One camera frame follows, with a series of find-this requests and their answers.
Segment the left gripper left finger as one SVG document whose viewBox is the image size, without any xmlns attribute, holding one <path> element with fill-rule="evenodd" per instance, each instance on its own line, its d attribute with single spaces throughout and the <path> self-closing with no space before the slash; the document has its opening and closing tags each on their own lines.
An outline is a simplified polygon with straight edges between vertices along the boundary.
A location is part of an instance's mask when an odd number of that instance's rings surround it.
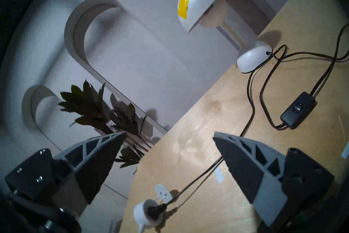
<svg viewBox="0 0 349 233">
<path fill-rule="evenodd" d="M 126 132 L 91 138 L 55 157 L 43 148 L 5 177 L 11 192 L 49 207 L 68 207 L 78 216 L 90 205 L 115 162 Z"/>
</svg>

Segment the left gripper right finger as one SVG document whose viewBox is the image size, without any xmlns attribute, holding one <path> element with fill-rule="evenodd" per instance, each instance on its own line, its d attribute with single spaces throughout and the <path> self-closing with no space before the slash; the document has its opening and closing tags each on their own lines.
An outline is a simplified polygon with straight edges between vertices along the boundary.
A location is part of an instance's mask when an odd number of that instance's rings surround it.
<svg viewBox="0 0 349 233">
<path fill-rule="evenodd" d="M 284 228 L 322 199 L 335 178 L 298 148 L 291 147 L 284 155 L 262 142 L 222 132 L 214 132 L 213 140 L 261 218 L 260 228 Z"/>
</svg>

